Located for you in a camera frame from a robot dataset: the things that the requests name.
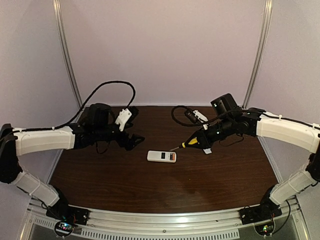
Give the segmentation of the yellow handled screwdriver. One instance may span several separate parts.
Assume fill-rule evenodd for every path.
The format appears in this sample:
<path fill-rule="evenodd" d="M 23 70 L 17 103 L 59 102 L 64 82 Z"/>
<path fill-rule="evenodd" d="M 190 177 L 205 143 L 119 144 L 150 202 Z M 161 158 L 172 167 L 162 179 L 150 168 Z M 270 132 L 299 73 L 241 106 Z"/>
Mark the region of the yellow handled screwdriver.
<path fill-rule="evenodd" d="M 169 151 L 173 152 L 178 149 L 185 149 L 185 148 L 188 148 L 188 147 L 196 145 L 196 144 L 198 144 L 198 140 L 195 137 L 195 138 L 192 138 L 191 140 L 188 140 L 187 142 L 182 142 L 179 146 L 174 147 L 174 148 L 170 149 Z"/>

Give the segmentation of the white battery cover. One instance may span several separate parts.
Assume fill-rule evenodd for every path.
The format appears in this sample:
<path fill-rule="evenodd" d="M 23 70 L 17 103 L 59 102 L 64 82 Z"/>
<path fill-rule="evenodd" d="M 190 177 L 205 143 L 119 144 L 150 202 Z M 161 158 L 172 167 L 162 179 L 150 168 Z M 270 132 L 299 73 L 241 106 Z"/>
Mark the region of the white battery cover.
<path fill-rule="evenodd" d="M 207 149 L 203 149 L 203 152 L 206 154 L 206 155 L 209 155 L 212 153 L 212 150 L 210 148 L 207 148 Z"/>

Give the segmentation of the white remote control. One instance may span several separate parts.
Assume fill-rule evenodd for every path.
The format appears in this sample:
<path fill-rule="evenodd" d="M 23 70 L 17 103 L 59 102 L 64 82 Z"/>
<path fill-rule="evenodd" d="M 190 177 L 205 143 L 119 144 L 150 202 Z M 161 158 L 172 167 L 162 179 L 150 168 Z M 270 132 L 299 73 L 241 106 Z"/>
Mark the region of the white remote control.
<path fill-rule="evenodd" d="M 175 153 L 172 151 L 157 151 L 157 150 L 149 150 L 147 153 L 147 161 L 149 162 L 159 162 L 159 163 L 175 163 L 170 161 L 170 153 Z"/>

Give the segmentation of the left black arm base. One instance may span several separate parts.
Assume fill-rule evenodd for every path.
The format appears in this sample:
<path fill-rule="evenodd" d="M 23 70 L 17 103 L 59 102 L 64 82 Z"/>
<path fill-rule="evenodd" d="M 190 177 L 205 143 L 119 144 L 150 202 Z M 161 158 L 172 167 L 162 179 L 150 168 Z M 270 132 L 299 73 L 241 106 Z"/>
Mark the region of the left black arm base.
<path fill-rule="evenodd" d="M 85 226 L 88 221 L 89 210 L 80 207 L 74 207 L 69 205 L 69 201 L 62 193 L 60 189 L 54 187 L 57 191 L 59 200 L 53 206 L 44 206 L 46 209 L 45 215 L 50 218 L 54 218 L 56 220 L 65 221 L 67 223 L 72 223 L 75 225 L 83 225 Z"/>

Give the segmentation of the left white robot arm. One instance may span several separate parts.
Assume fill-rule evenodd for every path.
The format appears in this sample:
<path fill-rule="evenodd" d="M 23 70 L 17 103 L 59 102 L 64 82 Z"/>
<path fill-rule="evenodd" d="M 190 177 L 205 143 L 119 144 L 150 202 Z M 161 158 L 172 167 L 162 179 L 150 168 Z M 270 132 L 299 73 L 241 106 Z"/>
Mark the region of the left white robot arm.
<path fill-rule="evenodd" d="M 77 122 L 62 127 L 27 130 L 4 124 L 0 130 L 1 183 L 17 186 L 48 207 L 67 204 L 56 188 L 24 170 L 18 157 L 49 150 L 84 149 L 99 142 L 112 141 L 130 151 L 145 140 L 143 136 L 125 131 L 133 126 L 132 121 L 138 113 L 135 106 L 130 106 L 115 116 L 109 105 L 95 103 L 85 107 Z"/>

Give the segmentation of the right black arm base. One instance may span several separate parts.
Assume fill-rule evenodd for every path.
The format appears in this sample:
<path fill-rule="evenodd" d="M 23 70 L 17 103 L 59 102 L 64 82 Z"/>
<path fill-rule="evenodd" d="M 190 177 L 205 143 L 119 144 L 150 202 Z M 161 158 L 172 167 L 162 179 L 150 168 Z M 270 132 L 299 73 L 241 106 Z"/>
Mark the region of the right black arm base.
<path fill-rule="evenodd" d="M 282 215 L 280 206 L 270 200 L 272 189 L 273 186 L 265 192 L 259 205 L 245 206 L 238 211 L 243 225 L 271 220 Z"/>

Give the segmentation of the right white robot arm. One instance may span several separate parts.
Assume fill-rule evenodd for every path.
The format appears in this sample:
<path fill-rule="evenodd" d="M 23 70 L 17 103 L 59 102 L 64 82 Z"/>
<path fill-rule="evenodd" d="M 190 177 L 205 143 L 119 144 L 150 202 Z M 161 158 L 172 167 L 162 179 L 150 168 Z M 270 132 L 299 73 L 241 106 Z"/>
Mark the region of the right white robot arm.
<path fill-rule="evenodd" d="M 275 139 L 310 152 L 309 162 L 299 171 L 269 188 L 261 205 L 278 206 L 289 197 L 314 186 L 320 181 L 320 126 L 318 124 L 275 115 L 260 108 L 244 109 L 230 93 L 211 101 L 218 122 L 197 130 L 185 143 L 186 148 L 211 153 L 213 143 L 231 135 L 248 135 Z"/>

